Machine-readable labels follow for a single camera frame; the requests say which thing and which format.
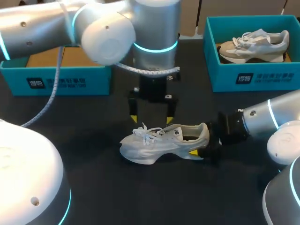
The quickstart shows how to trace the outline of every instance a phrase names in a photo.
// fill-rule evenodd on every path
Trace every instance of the teal box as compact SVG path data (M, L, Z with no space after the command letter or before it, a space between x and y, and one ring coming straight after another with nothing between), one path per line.
M220 63L216 44L258 29L268 33L289 31L290 46L287 53L292 62ZM300 24L293 15L208 17L204 32L204 54L214 92L300 88Z
M49 96L55 67L26 67L29 58L3 61L0 71L14 96ZM109 67L61 67L58 96L109 95Z

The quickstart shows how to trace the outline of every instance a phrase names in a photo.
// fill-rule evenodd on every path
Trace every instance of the shoe sole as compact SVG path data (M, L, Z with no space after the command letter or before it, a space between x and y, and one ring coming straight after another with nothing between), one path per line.
M189 160L203 160L203 158L201 158L200 156L195 156L195 155L191 155L189 152L183 152L183 151L177 151L177 152L166 152L165 154L174 154L174 155L177 155L179 156L180 158L183 158L183 159L189 159ZM165 154L161 154L161 155L157 155L156 158L152 157L151 159L131 159L131 158L128 158L126 156L124 156L122 153L121 155L131 161L131 162L134 162L134 163L138 163L138 164L143 164L143 165L152 165L154 164L160 157L162 157L163 155Z
M283 62L284 61L283 54L282 55L266 54L266 55L259 55L259 56L255 56L255 57L249 57L246 59L234 59L234 58L229 58L229 57L226 57L223 55L221 55L221 57L223 57L224 59L226 59L230 62L236 63L236 64L243 64L251 59L260 59L265 62Z

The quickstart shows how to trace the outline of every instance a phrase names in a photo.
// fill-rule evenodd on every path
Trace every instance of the glowing blue ring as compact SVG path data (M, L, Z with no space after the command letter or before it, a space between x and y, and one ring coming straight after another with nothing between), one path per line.
M74 37L76 37L75 35L75 22L76 22L76 19L77 17L79 16L79 14L87 7L87 5L84 5L82 6L74 15L74 18L73 18L73 21L72 21L72 32L73 32L73 35Z
M291 165L291 169L290 169L290 184L291 184L291 189L292 189L292 194L294 195L295 199L296 199L296 202L298 203L298 205L300 206L300 200L299 200L299 197L296 193L296 190L295 190L295 186L294 186L294 183L293 183L293 167L294 167L294 164L296 162L296 160L298 159L296 158L295 161L293 161L292 165Z
M0 33L0 47L2 49L2 52L4 54L5 59L10 60L10 56L8 54L8 51L7 51L6 47L5 47L4 40L3 40L3 37L1 35L1 33Z
M64 222L68 212L69 212L69 209L70 209L70 205L71 205L71 189L70 189L70 200L69 200L69 205L67 206L67 211L64 215L64 217L61 219L60 223L58 225L62 225L62 223Z
M273 110L272 110L272 107L271 107L271 102L270 102L270 99L268 100L268 108L269 108L269 112L271 114L271 117L272 117L272 120L274 122L274 125L276 126L276 129L279 128L277 122L276 122L276 119L275 119L275 116L274 116L274 113L273 113Z
M134 45L135 45L137 48L139 48L139 49L141 49L141 50L143 50L143 51L145 51L145 52L149 52L149 53L165 53L165 52L168 52L168 51L174 49L174 48L177 46L177 44L178 44L178 41L176 41L175 44L173 44L173 45L172 45L171 47L169 47L169 48L165 48L165 49L161 49L161 50L151 50L151 49L147 49L147 48L140 47L139 45L137 45L136 43L134 43Z

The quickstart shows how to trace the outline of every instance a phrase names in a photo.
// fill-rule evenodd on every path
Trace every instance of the shoe lace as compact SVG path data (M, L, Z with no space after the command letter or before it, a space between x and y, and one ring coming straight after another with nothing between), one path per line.
M233 43L236 47L242 47L243 45L255 45L256 43L254 42L253 38L248 37L247 35L250 34L251 32L246 32L242 35L242 37L238 38L233 38Z
M147 129L146 125L144 123L143 127L139 127L138 129L133 129L133 134L139 137L142 137L142 142L144 145L150 145L150 143L154 143L155 141L161 141L161 138L159 138L159 135L164 135L165 131L160 128L151 128Z

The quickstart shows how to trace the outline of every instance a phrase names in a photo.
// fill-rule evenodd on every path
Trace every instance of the white cable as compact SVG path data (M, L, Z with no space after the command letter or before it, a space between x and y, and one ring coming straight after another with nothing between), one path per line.
M31 124L33 124L42 115L44 115L44 113L49 109L50 105L52 104L52 102L53 102L53 100L55 98L57 87L58 87L58 83L59 83L60 65L61 65L61 61L62 61L63 49L64 49L64 47L60 47L59 54L58 54L58 59L57 59L57 66L56 66L56 72L55 72L55 79L54 79L54 84L53 84L53 90L52 90L51 96L50 96L47 104L44 106L44 108L35 117L33 117L27 123L23 124L21 127L26 128L26 127L30 126Z
M162 76L167 76L169 74L173 74L173 73L177 73L180 71L180 67L174 67L172 69L166 69L166 70L143 70L143 69L137 69L137 68L133 68L133 67L130 67L130 66L126 66L122 63L116 63L116 66L122 68L122 69L125 69L125 70L128 70L130 72L133 72L133 73L137 73L137 74L140 74L140 75L143 75L143 76L147 76L147 77L152 77L152 78L155 78L155 77L162 77Z

